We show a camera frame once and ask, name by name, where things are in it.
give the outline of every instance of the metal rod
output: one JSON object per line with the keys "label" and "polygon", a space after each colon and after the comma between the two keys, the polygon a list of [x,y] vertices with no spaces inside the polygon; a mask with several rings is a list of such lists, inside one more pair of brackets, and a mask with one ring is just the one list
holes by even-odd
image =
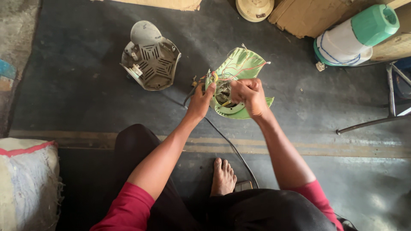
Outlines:
{"label": "metal rod", "polygon": [[390,94],[388,95],[388,100],[390,102],[390,112],[388,117],[395,116],[395,101],[394,101],[394,86],[393,86],[393,64],[387,65],[387,76],[388,76],[388,86],[390,89]]}
{"label": "metal rod", "polygon": [[411,80],[393,64],[394,71],[399,74],[399,76],[411,87]]}
{"label": "metal rod", "polygon": [[408,113],[410,113],[411,112],[411,107],[410,108],[408,108],[407,110],[405,110],[405,111],[403,111],[403,112],[401,112],[400,114],[398,114],[397,116],[405,116],[406,114],[408,114]]}
{"label": "metal rod", "polygon": [[390,121],[408,119],[408,118],[411,118],[411,115],[395,116],[395,117],[388,117],[388,118],[379,119],[379,120],[373,120],[373,121],[365,122],[365,123],[362,123],[362,124],[357,124],[357,125],[354,125],[354,126],[351,126],[351,127],[348,127],[348,128],[344,128],[344,129],[341,129],[341,130],[337,130],[337,134],[340,135],[341,133],[349,132],[349,131],[352,131],[354,129],[358,129],[358,128],[362,128],[362,127],[368,127],[368,126],[371,126],[371,125],[390,122]]}
{"label": "metal rod", "polygon": [[[411,104],[411,99],[401,99],[395,102],[395,106],[404,105],[404,104]],[[389,104],[384,104],[383,108],[388,108]]]}

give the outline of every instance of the metal stand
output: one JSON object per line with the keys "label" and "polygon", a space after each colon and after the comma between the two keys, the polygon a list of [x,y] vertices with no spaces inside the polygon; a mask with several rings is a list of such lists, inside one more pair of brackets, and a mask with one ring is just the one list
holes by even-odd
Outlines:
{"label": "metal stand", "polygon": [[393,69],[395,72],[399,74],[399,76],[411,87],[411,80],[404,75],[404,73],[399,70],[394,63],[390,63],[387,65],[387,76],[388,76],[388,86],[390,89],[390,94],[388,95],[388,100],[389,100],[389,113],[388,117],[384,119],[379,119],[379,120],[373,120],[369,122],[365,122],[362,124],[354,125],[348,128],[344,128],[341,130],[337,130],[337,134],[340,135],[341,133],[344,132],[349,132],[354,129],[362,128],[362,127],[368,127],[370,125],[375,125],[375,124],[380,124],[384,122],[390,122],[390,121],[395,121],[395,120],[403,120],[403,119],[408,119],[411,118],[411,115],[408,115],[408,113],[411,112],[411,107],[408,108],[407,110],[401,112],[400,114],[396,115],[395,114],[395,101],[394,101],[394,86],[393,86]]}

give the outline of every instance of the blue wire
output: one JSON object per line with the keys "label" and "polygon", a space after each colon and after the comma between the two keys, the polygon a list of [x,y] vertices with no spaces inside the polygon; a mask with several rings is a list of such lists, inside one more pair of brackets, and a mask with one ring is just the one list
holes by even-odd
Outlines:
{"label": "blue wire", "polygon": [[325,32],[321,35],[320,47],[321,47],[321,49],[322,49],[327,55],[329,55],[332,59],[334,59],[335,61],[338,62],[338,63],[335,63],[335,62],[330,62],[330,61],[329,61],[330,63],[332,63],[332,64],[348,64],[349,62],[352,62],[352,61],[354,61],[355,59],[358,59],[358,60],[355,61],[354,63],[351,63],[351,65],[352,65],[352,64],[355,64],[356,62],[358,62],[358,61],[360,60],[361,54],[358,54],[357,57],[355,57],[354,59],[349,60],[349,61],[347,61],[347,62],[340,62],[340,61],[336,60],[334,57],[332,57],[332,56],[323,48],[323,38],[324,38],[324,34],[325,34]]}

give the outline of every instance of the cardboard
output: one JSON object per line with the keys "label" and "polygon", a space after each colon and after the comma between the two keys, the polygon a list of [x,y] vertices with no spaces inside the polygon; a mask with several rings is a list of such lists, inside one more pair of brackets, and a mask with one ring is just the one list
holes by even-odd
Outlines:
{"label": "cardboard", "polygon": [[112,0],[112,1],[146,5],[146,6],[152,6],[152,7],[179,9],[183,11],[200,10],[200,3],[201,3],[201,0]]}
{"label": "cardboard", "polygon": [[389,5],[391,8],[396,9],[399,8],[400,6],[403,6],[407,3],[411,2],[411,0],[394,0],[387,5]]}
{"label": "cardboard", "polygon": [[371,60],[386,61],[411,56],[411,3],[397,8],[398,31],[372,48]]}
{"label": "cardboard", "polygon": [[268,21],[297,38],[316,38],[330,26],[346,21],[361,10],[389,2],[393,0],[283,0]]}

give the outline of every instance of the bare foot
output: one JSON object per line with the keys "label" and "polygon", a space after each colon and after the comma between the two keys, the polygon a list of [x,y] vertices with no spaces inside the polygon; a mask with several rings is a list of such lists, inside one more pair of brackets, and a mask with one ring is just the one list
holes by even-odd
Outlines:
{"label": "bare foot", "polygon": [[234,175],[234,170],[229,162],[225,159],[223,167],[221,167],[221,159],[215,159],[210,196],[221,196],[233,192],[236,182],[237,177]]}

